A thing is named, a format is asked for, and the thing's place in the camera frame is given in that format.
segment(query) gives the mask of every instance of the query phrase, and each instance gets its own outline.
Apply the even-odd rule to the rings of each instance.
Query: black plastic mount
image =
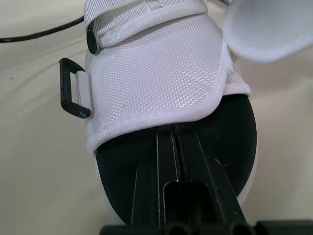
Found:
[[[93,32],[93,24],[94,22],[92,21],[88,27],[87,27],[87,46],[88,50],[90,51],[91,54],[96,54],[98,51],[98,44],[97,44],[97,39],[96,36]]]
[[[75,74],[78,71],[85,70],[70,59],[63,58],[60,60],[61,106],[76,117],[88,118],[91,115],[90,110],[72,102],[70,73]]]
[[[136,174],[131,224],[100,235],[313,235],[312,221],[246,223],[224,166],[183,124],[160,127]]]

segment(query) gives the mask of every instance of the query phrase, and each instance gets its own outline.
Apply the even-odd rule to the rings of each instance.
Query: white fabric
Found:
[[[166,21],[207,12],[202,0],[137,0],[124,6],[115,3],[111,8],[86,7],[85,10],[86,27],[94,20],[94,33],[100,47],[113,46]]]
[[[313,46],[313,0],[234,0],[222,30],[239,57],[275,62]]]
[[[219,28],[206,14],[150,27],[97,55],[88,53],[86,63],[90,154],[129,132],[210,115],[229,74],[232,86],[242,84],[242,92],[249,93],[233,69]],[[229,88],[228,94],[238,89]]]

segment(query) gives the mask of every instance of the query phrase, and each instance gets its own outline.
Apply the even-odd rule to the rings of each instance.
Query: white backdrop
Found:
[[[0,37],[67,23],[83,0],[2,0]],[[210,8],[220,23],[223,11]],[[84,65],[84,26],[0,45],[0,233],[96,235],[110,223],[80,120],[64,112],[58,60]],[[313,50],[267,65],[242,65],[259,136],[249,222],[313,218]]]

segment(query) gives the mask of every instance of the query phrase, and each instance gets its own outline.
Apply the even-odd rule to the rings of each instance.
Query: wire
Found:
[[[84,21],[84,16],[82,16],[82,17],[80,17],[80,18],[78,18],[72,22],[66,23],[64,25],[61,25],[59,27],[52,28],[52,29],[49,29],[46,31],[42,31],[42,32],[38,32],[38,33],[26,35],[26,36],[14,37],[14,38],[0,38],[0,43],[15,43],[15,42],[23,42],[23,41],[36,39],[36,38],[41,38],[43,36],[47,36],[47,35],[57,33],[57,32],[65,30],[65,29],[71,28],[75,25],[82,23],[83,21]]]

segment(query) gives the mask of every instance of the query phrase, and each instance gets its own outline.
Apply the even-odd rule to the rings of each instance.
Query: black buckle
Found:
[[[97,53],[98,44],[96,36],[93,32],[93,21],[87,27],[87,46],[91,54]]]
[[[63,58],[60,60],[60,82],[61,82],[61,106],[68,113],[79,117],[90,117],[90,110],[72,102],[72,90],[70,83],[70,73],[77,73],[85,70],[70,59]]]

